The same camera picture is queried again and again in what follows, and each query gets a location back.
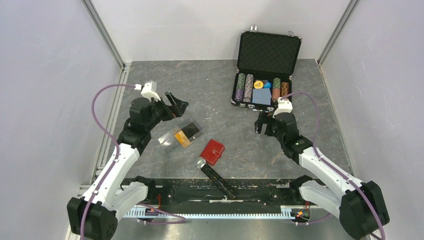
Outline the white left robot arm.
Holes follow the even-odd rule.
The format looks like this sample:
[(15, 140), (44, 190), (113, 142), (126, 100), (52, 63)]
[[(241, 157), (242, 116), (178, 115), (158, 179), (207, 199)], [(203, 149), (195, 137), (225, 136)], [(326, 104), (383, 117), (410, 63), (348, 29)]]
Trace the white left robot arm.
[(82, 240), (110, 240), (119, 221), (135, 205), (142, 201), (151, 204), (156, 200), (157, 190), (137, 180), (121, 193), (117, 191), (152, 139), (151, 130), (160, 122), (181, 117), (189, 106), (170, 92), (165, 96), (170, 104), (156, 93), (144, 93), (131, 102), (129, 118), (105, 168), (81, 197), (69, 200), (66, 208), (70, 230)]

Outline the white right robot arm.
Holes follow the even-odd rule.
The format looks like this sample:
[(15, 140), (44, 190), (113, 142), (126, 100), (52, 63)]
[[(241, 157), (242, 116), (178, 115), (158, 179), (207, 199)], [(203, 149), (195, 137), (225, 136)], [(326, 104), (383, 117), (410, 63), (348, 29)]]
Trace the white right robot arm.
[(380, 186), (364, 182), (347, 173), (326, 157), (308, 138), (302, 136), (293, 113), (277, 115), (260, 112), (254, 123), (255, 133), (274, 137), (286, 157), (314, 174), (322, 183), (307, 175), (290, 183), (289, 199), (295, 204), (311, 202), (336, 217), (355, 240), (375, 231), (383, 231), (390, 222)]

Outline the red leather card holder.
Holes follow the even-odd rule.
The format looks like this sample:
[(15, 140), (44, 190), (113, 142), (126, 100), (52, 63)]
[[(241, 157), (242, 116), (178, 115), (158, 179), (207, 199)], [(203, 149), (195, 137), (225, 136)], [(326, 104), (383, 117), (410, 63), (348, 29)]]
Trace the red leather card holder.
[(224, 150), (225, 146), (221, 142), (210, 139), (199, 156), (209, 165), (214, 166), (221, 158)]

